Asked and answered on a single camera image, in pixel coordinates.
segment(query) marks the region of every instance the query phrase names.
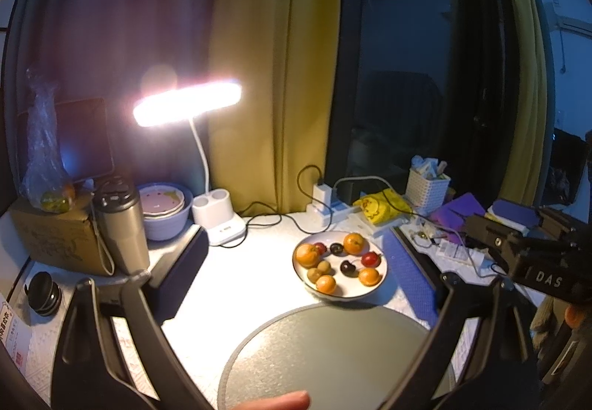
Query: fruit plate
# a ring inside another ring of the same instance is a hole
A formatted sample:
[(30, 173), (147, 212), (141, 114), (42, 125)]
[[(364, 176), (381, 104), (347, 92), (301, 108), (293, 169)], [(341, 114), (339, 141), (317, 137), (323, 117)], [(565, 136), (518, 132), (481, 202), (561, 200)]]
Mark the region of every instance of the fruit plate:
[[(324, 243), (326, 247), (329, 248), (332, 243), (343, 243), (343, 240), (348, 234), (349, 233), (347, 231), (324, 231), (321, 233), (315, 233), (314, 235), (310, 235), (301, 240), (292, 252), (292, 266), (294, 267), (295, 273), (298, 275), (298, 278), (304, 282), (306, 289), (319, 298), (338, 302), (360, 300), (366, 295), (375, 292), (383, 284), (388, 270), (387, 259), (383, 255), (383, 252), (380, 251), (374, 243), (368, 240), (366, 240), (365, 248), (359, 255), (349, 255), (345, 251), (341, 255), (333, 255), (329, 250), (324, 253), (324, 255), (322, 255), (321, 258), (328, 261), (331, 265), (330, 275), (335, 278), (337, 283), (337, 288), (331, 295), (319, 292), (316, 289), (315, 284), (310, 282), (309, 278), (307, 277), (307, 271), (309, 271), (309, 269), (304, 268), (296, 261), (296, 249), (304, 243), (315, 244), (317, 242)], [(360, 283), (360, 280), (357, 277), (345, 276), (340, 271), (339, 267), (344, 260), (348, 260), (353, 263), (358, 271), (362, 270), (365, 267), (362, 265), (361, 257), (370, 251), (380, 255), (380, 264), (378, 264), (378, 266), (375, 268), (378, 270), (381, 279), (376, 285), (364, 286), (362, 283)]]

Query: white basket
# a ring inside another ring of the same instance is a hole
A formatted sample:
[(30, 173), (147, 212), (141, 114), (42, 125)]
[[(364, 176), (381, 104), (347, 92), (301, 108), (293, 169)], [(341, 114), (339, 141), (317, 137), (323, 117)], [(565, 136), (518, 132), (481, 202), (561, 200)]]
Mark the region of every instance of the white basket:
[(442, 206), (449, 183), (450, 177), (445, 174), (435, 180), (426, 180), (418, 172), (411, 169), (409, 170), (405, 195), (414, 206), (428, 214)]

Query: dark cherry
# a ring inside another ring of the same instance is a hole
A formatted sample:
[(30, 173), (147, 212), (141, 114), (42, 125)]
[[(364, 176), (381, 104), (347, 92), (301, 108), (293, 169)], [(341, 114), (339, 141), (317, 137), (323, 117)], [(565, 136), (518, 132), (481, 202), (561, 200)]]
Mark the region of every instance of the dark cherry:
[(334, 255), (341, 255), (343, 253), (343, 245), (341, 243), (331, 243), (329, 251)]
[(345, 276), (356, 276), (356, 265), (347, 260), (345, 260), (341, 263), (341, 265), (339, 265), (339, 269), (341, 270), (341, 273), (343, 273)]

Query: charger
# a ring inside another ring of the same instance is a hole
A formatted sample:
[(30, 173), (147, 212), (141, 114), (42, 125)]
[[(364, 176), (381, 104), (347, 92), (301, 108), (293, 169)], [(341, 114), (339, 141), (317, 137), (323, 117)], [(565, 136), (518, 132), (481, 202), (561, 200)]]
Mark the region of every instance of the charger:
[(333, 195), (333, 188), (326, 183), (315, 184), (313, 186), (313, 206), (322, 212), (327, 207), (331, 208), (331, 205), (335, 203), (336, 198)]

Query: lamp base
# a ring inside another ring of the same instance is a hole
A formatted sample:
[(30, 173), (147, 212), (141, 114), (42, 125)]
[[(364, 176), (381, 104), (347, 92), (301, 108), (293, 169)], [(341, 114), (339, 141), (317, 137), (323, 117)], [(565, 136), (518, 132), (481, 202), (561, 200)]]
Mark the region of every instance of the lamp base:
[(239, 215), (233, 213), (230, 220), (217, 227), (209, 228), (206, 231), (208, 232), (209, 244), (211, 246), (217, 246), (241, 238), (246, 230), (247, 225), (245, 221)]
[(223, 245), (245, 234), (246, 225), (235, 213), (230, 193), (217, 188), (193, 198), (193, 220), (208, 232), (210, 245)]

